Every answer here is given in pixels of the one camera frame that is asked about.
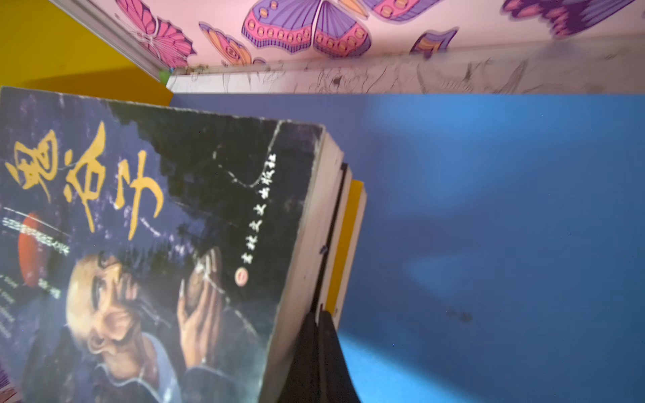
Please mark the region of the yellow cartoon boy book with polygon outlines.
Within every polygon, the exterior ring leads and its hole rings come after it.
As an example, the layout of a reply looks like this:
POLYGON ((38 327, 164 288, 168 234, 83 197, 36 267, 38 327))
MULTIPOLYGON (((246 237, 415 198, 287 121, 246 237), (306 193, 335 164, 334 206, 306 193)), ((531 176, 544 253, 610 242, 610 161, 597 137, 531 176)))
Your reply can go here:
POLYGON ((344 217, 340 226, 339 240, 336 242, 336 255, 327 286, 327 295, 324 299, 324 310, 332 316, 336 330, 339 330, 344 310, 349 278, 367 203, 364 183, 352 180, 349 184, 349 195, 344 204, 344 217))

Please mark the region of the dark old man cover book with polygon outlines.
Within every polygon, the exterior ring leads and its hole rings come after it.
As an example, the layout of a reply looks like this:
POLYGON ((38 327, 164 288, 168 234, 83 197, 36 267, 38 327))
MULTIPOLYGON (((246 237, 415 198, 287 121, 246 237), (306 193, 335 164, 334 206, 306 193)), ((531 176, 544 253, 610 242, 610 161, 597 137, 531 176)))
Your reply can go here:
POLYGON ((338 197, 334 206, 334 213, 332 216, 333 221, 330 225, 329 236, 325 245, 324 258, 322 260, 316 293, 312 304, 312 311, 316 315, 324 309, 329 294, 335 259, 339 249, 344 215, 349 198, 349 188, 353 178, 352 171, 346 163, 342 164, 339 174, 338 197))

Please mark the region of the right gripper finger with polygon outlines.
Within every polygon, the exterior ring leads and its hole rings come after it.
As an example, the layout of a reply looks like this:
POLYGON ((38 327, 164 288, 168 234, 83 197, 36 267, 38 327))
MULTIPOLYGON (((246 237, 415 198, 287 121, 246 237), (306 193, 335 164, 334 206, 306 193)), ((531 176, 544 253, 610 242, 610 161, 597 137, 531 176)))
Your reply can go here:
POLYGON ((359 403, 331 314, 307 314, 280 402, 359 403))

